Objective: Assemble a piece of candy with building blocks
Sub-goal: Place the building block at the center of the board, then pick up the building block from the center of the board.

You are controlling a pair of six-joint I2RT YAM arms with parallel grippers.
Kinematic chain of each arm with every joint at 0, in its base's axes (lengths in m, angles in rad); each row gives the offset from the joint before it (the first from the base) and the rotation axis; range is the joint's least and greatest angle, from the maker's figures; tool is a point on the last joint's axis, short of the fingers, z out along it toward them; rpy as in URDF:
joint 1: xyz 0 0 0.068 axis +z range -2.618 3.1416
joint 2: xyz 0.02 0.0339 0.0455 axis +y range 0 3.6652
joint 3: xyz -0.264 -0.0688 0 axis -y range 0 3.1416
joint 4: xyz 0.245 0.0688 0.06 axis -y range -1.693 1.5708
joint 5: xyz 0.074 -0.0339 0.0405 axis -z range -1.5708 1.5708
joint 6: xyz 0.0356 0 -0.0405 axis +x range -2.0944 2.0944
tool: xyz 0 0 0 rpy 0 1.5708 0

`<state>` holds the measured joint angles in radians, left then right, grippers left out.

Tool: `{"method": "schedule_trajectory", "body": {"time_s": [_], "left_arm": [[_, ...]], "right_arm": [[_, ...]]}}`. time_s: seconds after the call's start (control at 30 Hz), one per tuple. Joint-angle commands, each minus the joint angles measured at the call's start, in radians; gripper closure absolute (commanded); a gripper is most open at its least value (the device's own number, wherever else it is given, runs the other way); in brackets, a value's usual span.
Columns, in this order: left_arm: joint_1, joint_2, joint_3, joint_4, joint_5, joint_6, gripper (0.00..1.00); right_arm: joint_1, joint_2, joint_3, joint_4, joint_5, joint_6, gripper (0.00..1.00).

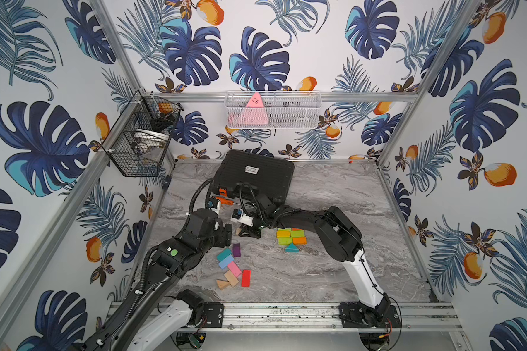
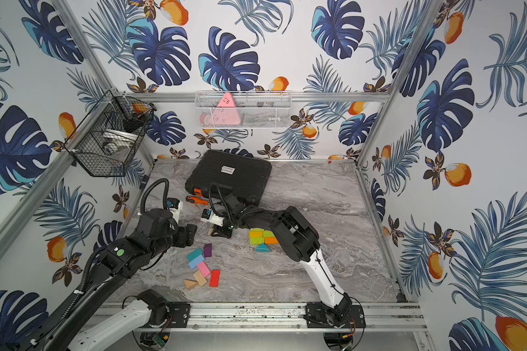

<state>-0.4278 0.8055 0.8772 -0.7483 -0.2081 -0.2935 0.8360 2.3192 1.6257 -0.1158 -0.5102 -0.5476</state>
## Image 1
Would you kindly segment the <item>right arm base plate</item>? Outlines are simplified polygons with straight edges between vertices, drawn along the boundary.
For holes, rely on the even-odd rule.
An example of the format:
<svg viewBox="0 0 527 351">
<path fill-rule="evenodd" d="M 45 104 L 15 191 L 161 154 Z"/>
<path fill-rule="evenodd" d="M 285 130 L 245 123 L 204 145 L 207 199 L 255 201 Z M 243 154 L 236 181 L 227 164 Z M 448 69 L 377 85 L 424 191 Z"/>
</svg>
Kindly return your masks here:
<svg viewBox="0 0 527 351">
<path fill-rule="evenodd" d="M 339 305 L 339 319 L 347 328 L 400 328 L 402 320 L 395 305 L 388 305 L 384 311 L 367 307 L 360 302 L 344 302 Z"/>
</svg>

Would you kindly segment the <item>small teal block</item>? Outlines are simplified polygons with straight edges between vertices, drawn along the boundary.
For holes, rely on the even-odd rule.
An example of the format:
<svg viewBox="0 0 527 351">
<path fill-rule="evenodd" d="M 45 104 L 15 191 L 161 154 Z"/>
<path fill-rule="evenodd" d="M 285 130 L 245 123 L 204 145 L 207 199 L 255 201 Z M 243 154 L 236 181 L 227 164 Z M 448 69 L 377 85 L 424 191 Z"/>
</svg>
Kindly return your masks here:
<svg viewBox="0 0 527 351">
<path fill-rule="evenodd" d="M 286 251 L 286 252 L 295 253 L 295 252 L 299 252 L 300 250 L 297 248 L 296 245 L 294 245 L 294 244 L 289 244 L 289 245 L 285 248 L 285 251 Z"/>
</svg>

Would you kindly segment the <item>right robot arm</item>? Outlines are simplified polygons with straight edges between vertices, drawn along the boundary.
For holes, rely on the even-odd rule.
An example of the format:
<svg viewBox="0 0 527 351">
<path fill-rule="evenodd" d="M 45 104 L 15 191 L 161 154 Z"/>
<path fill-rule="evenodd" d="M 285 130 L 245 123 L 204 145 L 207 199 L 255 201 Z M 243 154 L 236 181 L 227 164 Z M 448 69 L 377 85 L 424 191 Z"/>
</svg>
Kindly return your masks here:
<svg viewBox="0 0 527 351">
<path fill-rule="evenodd" d="M 258 238 L 264 228 L 293 229 L 315 233 L 326 253 L 341 262 L 359 297 L 358 306 L 365 318 L 383 321 L 389 312 L 389 296 L 376 282 L 365 257 L 362 234 L 356 225 L 336 206 L 323 211 L 276 206 L 264 195 L 253 202 L 253 211 L 245 206 L 233 210 L 231 220 L 241 225 L 241 236 Z"/>
</svg>

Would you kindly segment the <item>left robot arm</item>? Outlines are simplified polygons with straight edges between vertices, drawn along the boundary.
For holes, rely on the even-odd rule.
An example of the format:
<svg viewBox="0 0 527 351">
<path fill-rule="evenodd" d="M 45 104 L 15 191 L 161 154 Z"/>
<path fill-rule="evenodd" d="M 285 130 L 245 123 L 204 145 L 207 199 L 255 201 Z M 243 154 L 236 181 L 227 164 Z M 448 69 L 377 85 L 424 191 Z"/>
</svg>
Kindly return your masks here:
<svg viewBox="0 0 527 351">
<path fill-rule="evenodd" d="M 70 350 L 155 350 L 171 334 L 185 326 L 201 324 L 204 302 L 190 290 L 177 294 L 171 305 L 154 319 L 150 315 L 165 294 L 193 270 L 214 247 L 231 245 L 232 226 L 226 225 L 205 200 L 194 205 L 206 180 L 194 192 L 184 226 L 172 238 L 145 254 L 136 286 L 99 331 Z"/>
</svg>

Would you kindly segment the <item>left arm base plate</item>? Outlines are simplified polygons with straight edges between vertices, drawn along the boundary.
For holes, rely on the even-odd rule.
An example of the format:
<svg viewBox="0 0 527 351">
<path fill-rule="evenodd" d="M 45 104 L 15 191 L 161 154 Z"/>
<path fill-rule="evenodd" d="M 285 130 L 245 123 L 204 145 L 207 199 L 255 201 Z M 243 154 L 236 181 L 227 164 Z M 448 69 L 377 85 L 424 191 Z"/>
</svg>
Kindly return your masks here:
<svg viewBox="0 0 527 351">
<path fill-rule="evenodd" d="M 186 303 L 191 312 L 185 324 L 189 328 L 221 328 L 225 307 L 218 302 L 206 302 L 191 290 L 183 290 L 177 294 L 177 301 Z"/>
</svg>

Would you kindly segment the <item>red block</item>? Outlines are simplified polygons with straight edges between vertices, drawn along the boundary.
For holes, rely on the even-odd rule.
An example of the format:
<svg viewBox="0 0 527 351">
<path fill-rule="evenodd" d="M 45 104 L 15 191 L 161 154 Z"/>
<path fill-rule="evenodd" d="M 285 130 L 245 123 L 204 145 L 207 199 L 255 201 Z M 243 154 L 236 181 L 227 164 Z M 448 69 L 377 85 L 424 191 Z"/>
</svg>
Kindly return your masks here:
<svg viewBox="0 0 527 351">
<path fill-rule="evenodd" d="M 251 279 L 251 270 L 249 270 L 249 269 L 243 270 L 241 286 L 243 288 L 249 288 L 250 287 L 250 279 Z"/>
</svg>

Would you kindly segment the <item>light green narrow block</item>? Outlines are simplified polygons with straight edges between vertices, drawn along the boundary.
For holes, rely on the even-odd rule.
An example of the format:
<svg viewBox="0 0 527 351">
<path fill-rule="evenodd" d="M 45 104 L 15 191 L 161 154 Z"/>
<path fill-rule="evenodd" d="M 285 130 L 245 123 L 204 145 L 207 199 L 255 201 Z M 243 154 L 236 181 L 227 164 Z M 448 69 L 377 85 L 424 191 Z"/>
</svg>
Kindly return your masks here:
<svg viewBox="0 0 527 351">
<path fill-rule="evenodd" d="M 303 230 L 292 230 L 291 231 L 291 238 L 304 238 L 305 233 Z"/>
</svg>

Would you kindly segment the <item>orange rectangular block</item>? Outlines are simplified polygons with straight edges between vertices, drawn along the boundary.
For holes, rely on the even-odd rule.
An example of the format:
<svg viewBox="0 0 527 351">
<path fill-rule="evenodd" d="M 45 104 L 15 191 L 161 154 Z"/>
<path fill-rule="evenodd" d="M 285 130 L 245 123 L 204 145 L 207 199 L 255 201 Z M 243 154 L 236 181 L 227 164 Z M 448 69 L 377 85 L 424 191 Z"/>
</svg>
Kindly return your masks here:
<svg viewBox="0 0 527 351">
<path fill-rule="evenodd" d="M 307 244 L 307 238 L 305 237 L 294 237 L 292 238 L 292 243 L 295 245 L 306 245 Z"/>
</svg>

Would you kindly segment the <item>yellow block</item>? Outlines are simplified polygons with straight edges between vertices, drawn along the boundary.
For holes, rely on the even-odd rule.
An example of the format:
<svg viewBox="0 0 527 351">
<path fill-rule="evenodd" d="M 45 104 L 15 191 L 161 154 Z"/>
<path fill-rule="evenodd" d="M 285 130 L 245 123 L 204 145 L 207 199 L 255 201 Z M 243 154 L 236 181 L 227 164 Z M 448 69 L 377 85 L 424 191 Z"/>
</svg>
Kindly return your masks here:
<svg viewBox="0 0 527 351">
<path fill-rule="evenodd" d="M 277 238 L 291 238 L 291 231 L 289 230 L 278 230 L 276 232 Z"/>
</svg>

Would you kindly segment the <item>pink block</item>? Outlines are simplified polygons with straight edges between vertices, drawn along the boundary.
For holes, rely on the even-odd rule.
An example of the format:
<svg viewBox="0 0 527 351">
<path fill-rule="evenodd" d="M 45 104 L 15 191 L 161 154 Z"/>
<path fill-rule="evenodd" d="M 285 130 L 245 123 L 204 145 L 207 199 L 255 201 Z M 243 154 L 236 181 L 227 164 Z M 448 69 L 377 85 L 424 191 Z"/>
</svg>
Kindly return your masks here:
<svg viewBox="0 0 527 351">
<path fill-rule="evenodd" d="M 242 270 L 234 261 L 228 264 L 228 269 L 236 278 L 242 275 Z"/>
</svg>

